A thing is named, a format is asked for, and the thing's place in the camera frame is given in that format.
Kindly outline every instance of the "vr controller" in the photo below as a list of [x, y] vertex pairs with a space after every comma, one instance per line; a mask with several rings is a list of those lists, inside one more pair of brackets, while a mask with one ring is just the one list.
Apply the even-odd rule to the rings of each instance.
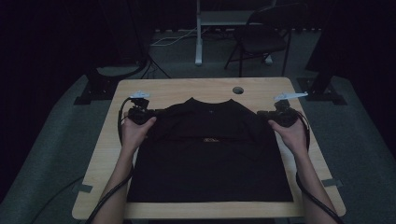
[[134, 103], [134, 106], [128, 111], [128, 119], [131, 119], [138, 125], [146, 123], [152, 117], [157, 116], [159, 111], [161, 111], [148, 109], [149, 101], [144, 98], [134, 98], [131, 101]]
[[282, 127], [289, 128], [297, 119], [299, 113], [290, 107], [288, 100], [280, 100], [274, 104], [276, 111], [263, 111], [257, 112], [257, 115], [263, 116], [266, 119], [272, 119]]

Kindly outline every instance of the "dark background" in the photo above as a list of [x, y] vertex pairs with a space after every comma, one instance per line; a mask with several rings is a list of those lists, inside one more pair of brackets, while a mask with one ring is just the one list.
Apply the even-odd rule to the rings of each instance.
[[[117, 40], [98, 2], [80, 2], [0, 2], [3, 72], [1, 201], [62, 94], [85, 74], [88, 65], [106, 66], [120, 62]], [[155, 29], [177, 31], [196, 25], [194, 0], [145, 2], [150, 7], [142, 13], [151, 18]], [[242, 6], [236, 0], [202, 2], [202, 9], [215, 10], [253, 9], [262, 4], [260, 0], [252, 0], [251, 4], [244, 2]], [[324, 29], [308, 68], [315, 71], [330, 69], [335, 75], [350, 79], [395, 155], [396, 144], [389, 131], [396, 127], [392, 88], [396, 59], [395, 4], [390, 0], [305, 2], [310, 8], [305, 27]], [[73, 7], [79, 8], [80, 14], [73, 13]], [[93, 46], [96, 44], [100, 48], [90, 48], [83, 44], [84, 41], [93, 42]]]

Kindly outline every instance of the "tabletop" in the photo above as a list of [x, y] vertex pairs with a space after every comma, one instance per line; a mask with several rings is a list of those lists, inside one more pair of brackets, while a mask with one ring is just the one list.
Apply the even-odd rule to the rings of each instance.
[[[233, 88], [243, 89], [242, 94]], [[80, 191], [73, 207], [73, 217], [87, 219], [96, 206], [107, 180], [120, 154], [120, 139], [117, 130], [118, 111], [122, 102], [137, 91], [150, 94], [148, 109], [166, 108], [184, 103], [191, 97], [206, 103], [221, 103], [230, 99], [244, 105], [253, 112], [275, 110], [274, 97], [282, 92], [295, 92], [286, 77], [240, 77], [240, 78], [189, 78], [123, 80], [119, 83], [108, 110], [104, 126], [99, 135], [83, 185], [92, 186], [91, 192]], [[304, 113], [298, 99], [290, 99], [290, 106]], [[124, 110], [132, 107], [126, 104]], [[332, 179], [311, 130], [310, 158], [320, 180]], [[293, 202], [224, 202], [224, 203], [127, 203], [125, 218], [168, 219], [168, 218], [249, 218], [249, 217], [302, 217], [301, 192], [295, 182], [294, 158], [276, 134], [282, 161], [290, 184]], [[337, 213], [342, 216], [346, 208], [336, 186], [325, 188]]]

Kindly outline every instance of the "black cable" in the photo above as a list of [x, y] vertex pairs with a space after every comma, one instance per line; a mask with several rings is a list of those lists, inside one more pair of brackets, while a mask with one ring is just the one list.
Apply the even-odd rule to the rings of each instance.
[[163, 71], [163, 69], [161, 69], [161, 67], [154, 61], [154, 59], [152, 59], [152, 57], [151, 57], [150, 55], [148, 55], [148, 57], [149, 57], [149, 59], [155, 64], [155, 66], [157, 66], [157, 68], [160, 69], [160, 70], [163, 72], [163, 74], [164, 74], [166, 77], [171, 78], [171, 77], [168, 76], [168, 74], [166, 74], [165, 71]]
[[155, 72], [158, 70], [156, 65], [152, 65], [152, 70], [148, 72], [148, 76], [146, 79], [149, 79], [149, 76], [152, 75], [152, 78], [155, 78]]
[[[309, 145], [310, 145], [310, 126], [308, 123], [308, 120], [306, 117], [297, 111], [297, 117], [298, 119], [302, 122], [304, 125], [304, 130], [305, 130], [305, 137], [306, 137], [306, 149], [309, 150]], [[296, 182], [297, 186], [300, 188], [301, 192], [307, 196], [311, 202], [316, 204], [318, 207], [320, 207], [325, 213], [327, 213], [334, 221], [338, 224], [344, 224], [343, 220], [332, 210], [330, 209], [326, 204], [318, 200], [314, 195], [312, 195], [301, 183], [300, 177], [298, 176], [298, 172], [296, 173]]]
[[132, 177], [134, 168], [131, 169], [131, 172], [128, 174], [128, 176], [123, 179], [116, 187], [111, 189], [96, 205], [96, 207], [93, 209], [91, 212], [90, 216], [88, 217], [87, 221], [85, 224], [91, 224], [93, 219], [96, 217], [96, 214], [99, 212], [99, 210], [102, 208], [102, 206], [107, 202], [107, 200], [113, 196], [115, 192], [117, 192], [120, 188], [122, 188], [126, 183], [128, 183], [129, 179]]
[[53, 195], [45, 204], [44, 206], [40, 209], [40, 211], [35, 214], [35, 217], [33, 218], [31, 224], [35, 223], [35, 221], [38, 219], [38, 217], [41, 215], [41, 213], [44, 211], [44, 209], [58, 196], [60, 195], [64, 190], [68, 189], [70, 186], [74, 185], [76, 182], [78, 182], [80, 179], [84, 178], [84, 175], [80, 176], [79, 178], [73, 180], [70, 184], [66, 185], [62, 189], [60, 189], [55, 195]]
[[[118, 117], [118, 131], [119, 131], [119, 138], [120, 138], [120, 142], [122, 143], [122, 125], [121, 122], [123, 119], [122, 117], [122, 111], [123, 108], [125, 106], [125, 104], [132, 100], [131, 97], [126, 98], [123, 102], [122, 105], [120, 107], [119, 110], [119, 117]], [[115, 192], [117, 192], [120, 188], [122, 188], [122, 186], [124, 186], [126, 183], [128, 183], [129, 179], [132, 177], [132, 173], [133, 173], [133, 169], [134, 167], [132, 167], [131, 172], [128, 174], [128, 176], [123, 179], [116, 187], [114, 187], [113, 189], [111, 189], [100, 201], [99, 203], [96, 205], [96, 207], [93, 209], [93, 211], [91, 212], [90, 216], [88, 217], [87, 221], [85, 222], [85, 224], [91, 224], [91, 222], [93, 221], [93, 219], [95, 218], [95, 216], [97, 215], [97, 213], [99, 212], [99, 210], [102, 208], [102, 206], [107, 202], [107, 200], [113, 196], [113, 194]]]
[[124, 108], [125, 104], [126, 104], [128, 101], [130, 101], [130, 100], [132, 100], [131, 97], [126, 98], [126, 99], [122, 102], [121, 108], [120, 108], [120, 110], [119, 110], [119, 118], [118, 118], [118, 122], [117, 122], [117, 128], [118, 128], [118, 131], [119, 131], [119, 138], [120, 138], [120, 142], [121, 142], [121, 143], [122, 143], [122, 125], [121, 125], [121, 122], [122, 122], [122, 111], [123, 111], [123, 108]]
[[152, 61], [149, 61], [149, 65], [148, 68], [146, 69], [146, 71], [143, 73], [143, 75], [140, 77], [140, 79], [143, 79], [143, 77], [148, 73], [150, 67], [152, 66]]
[[324, 212], [326, 212], [334, 221], [338, 224], [344, 224], [343, 220], [336, 214], [332, 209], [330, 209], [326, 204], [318, 200], [314, 195], [312, 195], [308, 190], [303, 186], [301, 183], [300, 177], [298, 176], [298, 173], [296, 173], [296, 182], [298, 187], [300, 188], [301, 192], [305, 194], [305, 196], [308, 197], [309, 200], [311, 200], [313, 203], [315, 203], [317, 206], [319, 206]]

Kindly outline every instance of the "black curtain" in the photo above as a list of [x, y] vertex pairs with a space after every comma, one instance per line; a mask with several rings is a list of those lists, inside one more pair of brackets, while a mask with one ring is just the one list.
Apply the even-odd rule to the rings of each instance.
[[307, 68], [351, 81], [396, 158], [395, 12], [391, 0], [337, 1]]
[[82, 75], [60, 1], [2, 1], [0, 201], [49, 112]]

